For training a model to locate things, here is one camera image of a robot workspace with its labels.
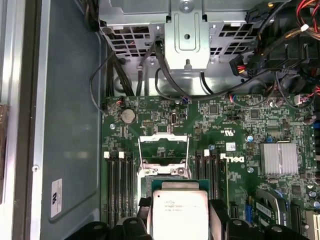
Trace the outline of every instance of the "red wire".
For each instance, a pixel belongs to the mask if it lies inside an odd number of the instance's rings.
[[[317,3],[317,5],[315,6],[315,8],[313,9],[313,12],[312,12],[312,21],[313,21],[313,27],[314,27],[314,31],[317,33],[318,32],[318,26],[317,26],[317,21],[315,19],[315,15],[317,13],[317,10],[320,6],[320,2]]]

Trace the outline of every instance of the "pcie slot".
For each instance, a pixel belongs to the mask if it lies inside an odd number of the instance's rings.
[[[302,234],[301,207],[295,203],[290,204],[291,211],[291,227],[293,230]]]

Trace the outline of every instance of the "capacitor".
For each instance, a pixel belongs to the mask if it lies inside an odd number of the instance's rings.
[[[320,202],[314,200],[314,199],[311,199],[309,201],[309,205],[316,208],[316,209],[320,209]]]
[[[313,124],[316,121],[316,119],[317,119],[316,115],[307,115],[302,122],[305,125]]]
[[[212,144],[210,144],[210,145],[208,146],[208,149],[209,149],[210,151],[213,151],[215,148],[216,148],[216,146],[215,146],[215,145],[212,145]]]
[[[246,137],[246,141],[249,142],[249,143],[252,142],[253,140],[254,140],[254,137],[251,136],[251,135]]]
[[[132,124],[136,121],[136,114],[132,109],[125,109],[120,115],[121,120],[125,124]]]
[[[315,198],[315,197],[317,196],[317,193],[316,193],[315,191],[310,191],[310,192],[309,192],[309,196],[310,196],[311,198]]]
[[[278,108],[278,107],[281,107],[284,103],[285,103],[285,100],[283,98],[280,98],[274,103],[274,105]]]

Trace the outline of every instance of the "processor chip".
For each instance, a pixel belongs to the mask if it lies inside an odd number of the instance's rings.
[[[259,110],[258,109],[253,109],[250,111],[250,117],[251,119],[258,119],[259,118]]]
[[[209,113],[210,114],[218,114],[218,106],[217,105],[210,105],[209,106]]]
[[[301,186],[299,185],[292,185],[291,191],[293,195],[301,195]]]

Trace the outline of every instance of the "blue connector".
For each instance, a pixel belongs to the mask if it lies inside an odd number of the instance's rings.
[[[245,220],[249,223],[252,222],[252,206],[250,205],[245,205]]]

